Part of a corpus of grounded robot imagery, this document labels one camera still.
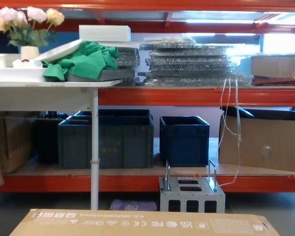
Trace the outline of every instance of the orange shelf beam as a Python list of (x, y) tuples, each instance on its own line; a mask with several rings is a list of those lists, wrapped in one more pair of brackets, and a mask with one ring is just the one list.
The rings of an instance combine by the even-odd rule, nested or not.
[[(241, 106), (295, 106), (295, 89), (240, 88)], [(101, 88), (100, 105), (131, 106), (220, 106), (221, 88)], [(227, 104), (228, 89), (222, 104)], [(231, 90), (230, 106), (235, 103)]]
[(0, 0), (0, 8), (43, 7), (153, 11), (282, 11), (295, 12), (295, 0)]
[[(234, 177), (218, 176), (220, 184)], [(90, 192), (90, 176), (4, 176), (0, 193)], [(237, 177), (224, 192), (295, 192), (295, 176)], [(158, 176), (100, 176), (100, 192), (158, 192)]]
[[(169, 21), (150, 22), (150, 21), (109, 21), (106, 25), (129, 26), (133, 33), (295, 33), (294, 25), (271, 25), (264, 23), (259, 27), (256, 24), (189, 24), (186, 22)], [(96, 20), (65, 20), (57, 31), (78, 32), (79, 25), (98, 25), (102, 24)]]

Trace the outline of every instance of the white table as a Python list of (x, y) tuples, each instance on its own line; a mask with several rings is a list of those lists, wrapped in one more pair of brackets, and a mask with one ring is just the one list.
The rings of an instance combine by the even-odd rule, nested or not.
[(120, 82), (0, 82), (0, 111), (92, 111), (91, 209), (98, 208), (98, 88)]

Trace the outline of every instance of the gray tray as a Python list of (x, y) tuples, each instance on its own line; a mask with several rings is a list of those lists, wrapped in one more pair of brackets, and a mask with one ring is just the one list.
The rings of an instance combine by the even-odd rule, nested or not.
[(66, 80), (70, 82), (102, 82), (108, 80), (120, 80), (135, 76), (135, 70), (133, 69), (121, 69), (121, 70), (102, 70), (97, 80), (75, 76), (70, 73), (67, 74)]

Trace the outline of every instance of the white cable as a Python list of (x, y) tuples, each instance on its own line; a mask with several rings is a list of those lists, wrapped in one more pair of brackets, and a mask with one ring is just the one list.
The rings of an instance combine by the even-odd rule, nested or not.
[[(237, 167), (237, 171), (236, 171), (236, 174), (235, 174), (235, 177), (234, 177), (234, 180), (232, 182), (228, 182), (228, 183), (223, 183), (221, 184), (220, 186), (223, 186), (223, 185), (228, 185), (228, 184), (232, 184), (232, 183), (235, 183), (236, 182), (236, 179), (237, 179), (237, 176), (238, 176), (238, 173), (239, 173), (239, 170), (240, 170), (240, 165), (241, 165), (241, 157), (240, 157), (240, 142), (241, 142), (241, 126), (240, 126), (240, 116), (239, 116), (239, 99), (238, 99), (238, 82), (237, 82), (237, 78), (236, 78), (236, 108), (237, 108), (237, 132), (238, 134), (235, 134), (233, 133), (226, 125), (226, 114), (227, 114), (227, 108), (228, 108), (228, 105), (229, 105), (229, 101), (230, 101), (230, 94), (231, 94), (231, 78), (229, 78), (229, 98), (228, 98), (228, 101), (227, 101), (227, 106), (226, 106), (226, 110), (225, 110), (225, 115), (223, 113), (223, 120), (224, 120), (224, 127), (223, 127), (223, 133), (222, 133), (222, 136), (221, 136), (221, 139), (220, 139), (220, 142), (218, 144), (218, 149), (217, 149), (217, 152), (216, 152), (216, 158), (217, 158), (217, 155), (218, 155), (218, 151), (220, 150), (220, 145), (221, 145), (221, 142), (223, 140), (223, 136), (224, 136), (224, 131), (225, 131), (225, 127), (234, 135), (237, 135), (238, 139), (237, 139), (237, 149), (238, 149), (238, 167)], [(222, 106), (222, 98), (223, 98), (223, 93), (224, 93), (224, 89), (225, 89), (225, 84), (226, 84), (226, 79), (224, 81), (224, 86), (223, 86), (223, 91), (222, 91), (222, 96), (221, 96), (221, 106)]]

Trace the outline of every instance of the white table leg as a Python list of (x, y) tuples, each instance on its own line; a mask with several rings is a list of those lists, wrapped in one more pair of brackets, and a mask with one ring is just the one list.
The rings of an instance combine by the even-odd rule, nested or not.
[(91, 162), (91, 209), (98, 209), (98, 89), (91, 91), (92, 104), (92, 162)]

